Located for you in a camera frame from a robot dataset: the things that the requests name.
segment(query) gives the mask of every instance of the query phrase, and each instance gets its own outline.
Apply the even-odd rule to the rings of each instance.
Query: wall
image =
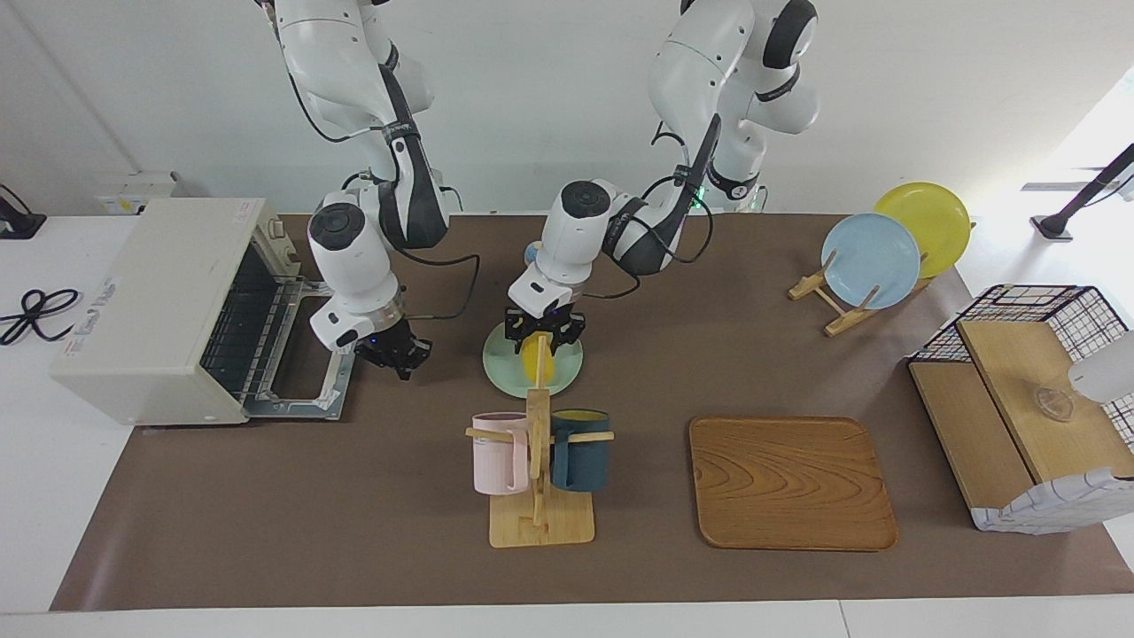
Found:
[[[769,209],[856,211],[903,180],[931,179],[984,212],[1134,63],[1118,19],[1127,2],[816,0],[804,73],[823,112],[798,137],[772,137]],[[5,3],[138,164],[179,171],[195,194],[304,210],[359,167],[356,150],[307,129],[252,0]],[[657,116],[645,78],[677,5],[401,0],[384,15],[438,93],[418,118],[431,162],[471,209],[524,210],[545,207],[572,179],[638,189],[676,163],[675,148],[648,146]],[[23,170],[8,179],[35,198],[66,177],[59,197],[71,203],[56,210],[78,211],[107,153],[49,108],[50,87],[29,83],[26,58],[7,48],[0,86],[29,86],[0,97],[0,177]]]

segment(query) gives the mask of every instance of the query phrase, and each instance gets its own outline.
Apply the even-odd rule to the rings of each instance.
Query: wooden tray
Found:
[[[689,448],[710,545],[881,552],[898,542],[874,448],[853,419],[703,417]]]

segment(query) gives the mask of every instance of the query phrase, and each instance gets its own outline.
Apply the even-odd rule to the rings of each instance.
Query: white toaster oven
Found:
[[[50,376],[132,426],[337,419],[354,355],[331,355],[320,397],[272,390],[299,301],[331,294],[297,261],[262,198],[152,199]]]

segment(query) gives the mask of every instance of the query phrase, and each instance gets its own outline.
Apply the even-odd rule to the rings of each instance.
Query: green plate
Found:
[[[516,347],[503,337],[503,324],[497,325],[484,342],[484,374],[492,385],[517,399],[526,399],[534,384],[524,374],[524,363],[516,355]],[[583,368],[583,344],[561,346],[556,352],[556,374],[548,384],[551,394],[569,386]]]

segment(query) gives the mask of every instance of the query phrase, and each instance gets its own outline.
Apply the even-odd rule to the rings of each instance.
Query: teal mug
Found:
[[[610,442],[568,443],[574,434],[610,431],[610,416],[599,410],[551,414],[551,485],[567,492],[598,492],[607,486]]]

